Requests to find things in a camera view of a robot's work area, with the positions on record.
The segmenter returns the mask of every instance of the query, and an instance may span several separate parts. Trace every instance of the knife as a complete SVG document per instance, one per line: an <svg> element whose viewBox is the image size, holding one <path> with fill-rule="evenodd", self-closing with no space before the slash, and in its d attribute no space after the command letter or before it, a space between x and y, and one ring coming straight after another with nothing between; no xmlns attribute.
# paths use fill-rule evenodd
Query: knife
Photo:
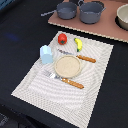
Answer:
<svg viewBox="0 0 128 128"><path fill-rule="evenodd" d="M57 49L59 52L63 53L63 54L66 54L66 55L74 55L72 53L69 53L69 52L65 52L65 51L62 51L60 49ZM81 56L81 55L77 55L76 57L78 57L79 59L82 59L82 60L86 60L86 61L90 61L92 63L95 63L96 60L95 59L92 59L92 58L89 58L89 57L85 57L85 56Z"/></svg>

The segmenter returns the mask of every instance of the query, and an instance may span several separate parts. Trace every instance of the black table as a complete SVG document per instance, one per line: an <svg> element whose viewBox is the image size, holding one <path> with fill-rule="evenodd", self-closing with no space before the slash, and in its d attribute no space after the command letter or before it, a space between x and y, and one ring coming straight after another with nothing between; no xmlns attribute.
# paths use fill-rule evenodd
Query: black table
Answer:
<svg viewBox="0 0 128 128"><path fill-rule="evenodd" d="M128 44L48 24L62 0L16 0L0 11L0 104L51 128L76 126L11 96L58 31L114 45L88 128L128 127Z"/></svg>

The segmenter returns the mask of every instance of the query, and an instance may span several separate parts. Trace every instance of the beige plate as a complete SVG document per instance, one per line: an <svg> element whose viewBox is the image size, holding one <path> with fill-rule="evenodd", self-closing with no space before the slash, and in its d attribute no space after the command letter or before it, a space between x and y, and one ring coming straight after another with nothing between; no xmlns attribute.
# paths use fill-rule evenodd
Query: beige plate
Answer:
<svg viewBox="0 0 128 128"><path fill-rule="evenodd" d="M56 73L63 78L72 78L81 71L80 60L73 55L64 55L54 65Z"/></svg>

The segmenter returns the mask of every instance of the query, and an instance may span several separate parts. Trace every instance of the white placemat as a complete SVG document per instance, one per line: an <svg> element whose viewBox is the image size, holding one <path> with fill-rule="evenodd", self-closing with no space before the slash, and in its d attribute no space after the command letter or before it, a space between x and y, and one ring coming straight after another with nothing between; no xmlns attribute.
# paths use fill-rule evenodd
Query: white placemat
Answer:
<svg viewBox="0 0 128 128"><path fill-rule="evenodd" d="M39 58L12 95L79 128L87 128L113 46L69 33L65 33L68 38L67 44L60 45L58 44L60 33L65 32L59 31L49 45L54 62L63 56L56 49L96 59L96 63L80 60L81 74L71 79L83 84L84 89L44 76L44 69L55 73L54 62L43 65ZM74 38L79 38L83 42L80 52L76 52L77 45Z"/></svg>

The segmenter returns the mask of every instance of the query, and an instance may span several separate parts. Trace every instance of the tomato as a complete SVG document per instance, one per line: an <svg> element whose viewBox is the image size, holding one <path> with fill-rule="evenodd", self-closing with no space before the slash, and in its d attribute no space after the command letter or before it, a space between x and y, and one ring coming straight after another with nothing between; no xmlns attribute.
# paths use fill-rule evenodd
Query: tomato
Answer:
<svg viewBox="0 0 128 128"><path fill-rule="evenodd" d="M61 33L59 36L58 36L58 43L61 44L61 45L64 45L67 43L67 36L63 33Z"/></svg>

